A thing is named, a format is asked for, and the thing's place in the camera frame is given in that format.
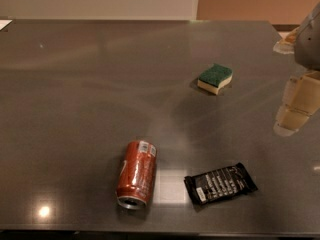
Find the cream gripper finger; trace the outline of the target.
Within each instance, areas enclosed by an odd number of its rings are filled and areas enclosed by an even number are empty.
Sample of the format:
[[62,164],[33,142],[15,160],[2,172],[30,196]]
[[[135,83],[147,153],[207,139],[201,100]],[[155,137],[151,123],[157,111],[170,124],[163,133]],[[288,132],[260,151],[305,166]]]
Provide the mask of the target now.
[[295,28],[287,33],[281,40],[279,40],[273,47],[273,51],[280,54],[293,54],[294,45],[299,28]]
[[276,115],[274,132],[289,137],[298,132],[320,109],[320,72],[310,70],[291,77],[284,90],[282,105]]

